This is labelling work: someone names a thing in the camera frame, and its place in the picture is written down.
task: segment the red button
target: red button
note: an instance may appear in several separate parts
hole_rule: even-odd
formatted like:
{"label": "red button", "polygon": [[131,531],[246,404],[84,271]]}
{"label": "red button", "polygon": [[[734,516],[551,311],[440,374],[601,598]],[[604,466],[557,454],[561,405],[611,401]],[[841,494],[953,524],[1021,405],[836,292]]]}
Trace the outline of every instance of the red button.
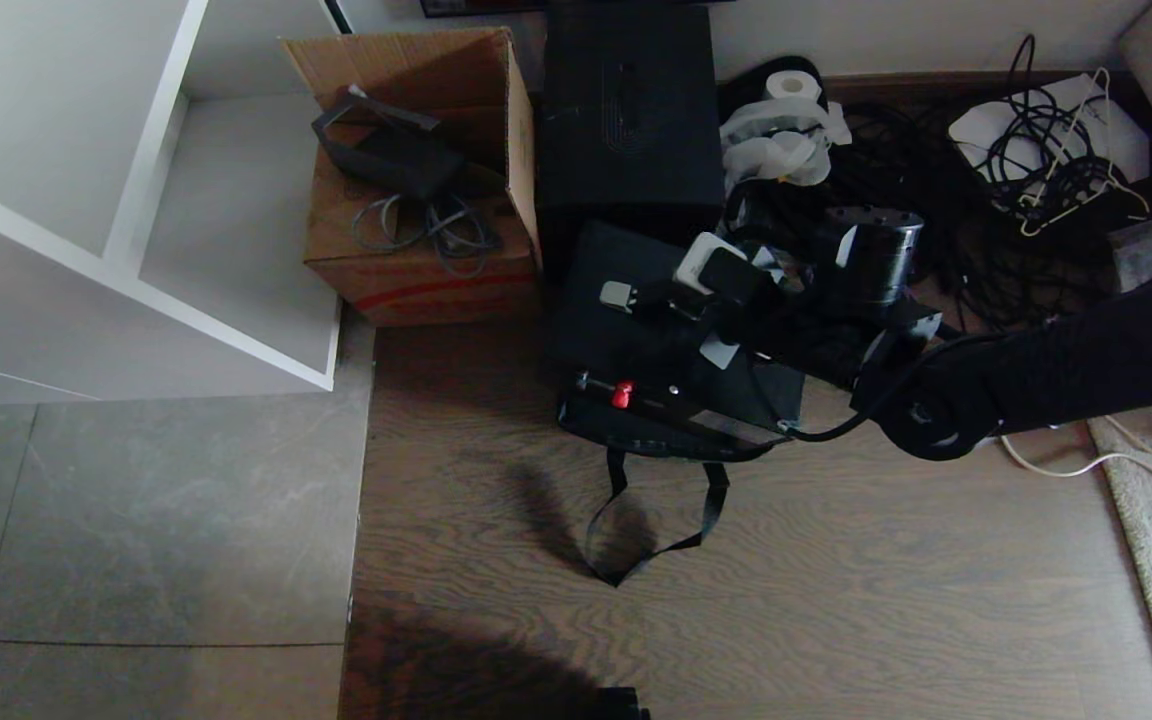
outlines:
{"label": "red button", "polygon": [[612,407],[624,410],[630,406],[631,395],[634,395],[634,382],[616,382],[616,391],[612,392]]}

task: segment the open cardboard box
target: open cardboard box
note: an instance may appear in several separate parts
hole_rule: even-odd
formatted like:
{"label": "open cardboard box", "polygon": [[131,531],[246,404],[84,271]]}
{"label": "open cardboard box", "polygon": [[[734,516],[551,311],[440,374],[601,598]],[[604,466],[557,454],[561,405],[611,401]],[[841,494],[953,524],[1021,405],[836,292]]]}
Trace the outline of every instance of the open cardboard box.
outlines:
{"label": "open cardboard box", "polygon": [[[464,279],[444,268],[429,242],[392,253],[358,245],[351,232],[357,211],[388,194],[344,176],[319,149],[305,264],[376,325],[539,314],[535,131],[508,28],[347,35],[283,46],[325,109],[342,88],[357,85],[377,100],[442,120],[435,135],[506,179],[502,194],[472,200],[502,238],[502,249],[488,256],[479,275]],[[347,115],[329,132],[357,141],[376,122],[366,114]],[[415,215],[411,210],[399,213],[400,237],[416,232],[410,225]],[[379,214],[364,218],[359,232],[379,236]],[[477,260],[454,263],[468,272]]]}

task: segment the bag handle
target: bag handle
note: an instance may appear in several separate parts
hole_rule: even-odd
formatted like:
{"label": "bag handle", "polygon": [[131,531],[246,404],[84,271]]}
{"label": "bag handle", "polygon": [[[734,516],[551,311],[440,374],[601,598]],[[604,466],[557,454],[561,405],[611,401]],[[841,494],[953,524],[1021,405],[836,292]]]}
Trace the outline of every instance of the bag handle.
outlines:
{"label": "bag handle", "polygon": [[589,569],[593,570],[594,575],[598,575],[598,578],[602,579],[604,583],[613,588],[621,588],[621,583],[630,579],[645,564],[664,555],[664,553],[689,547],[700,547],[700,543],[704,541],[705,536],[708,536],[710,530],[713,530],[714,525],[718,524],[719,516],[723,514],[723,501],[727,500],[727,488],[732,485],[727,480],[727,469],[723,468],[722,462],[705,462],[704,468],[705,477],[708,478],[708,492],[705,492],[705,511],[700,520],[700,532],[681,539],[681,541],[673,543],[667,548],[649,552],[647,555],[637,560],[628,570],[608,573],[599,569],[594,562],[590,561],[590,539],[594,537],[594,529],[598,526],[598,521],[602,518],[602,513],[613,502],[616,502],[616,498],[621,497],[621,493],[630,487],[630,480],[626,477],[626,452],[614,450],[611,447],[607,448],[607,475],[612,479],[612,497],[607,498],[607,502],[604,502],[602,507],[599,507],[598,511],[594,513],[594,517],[589,521],[589,528],[585,529],[585,564],[589,564]]}

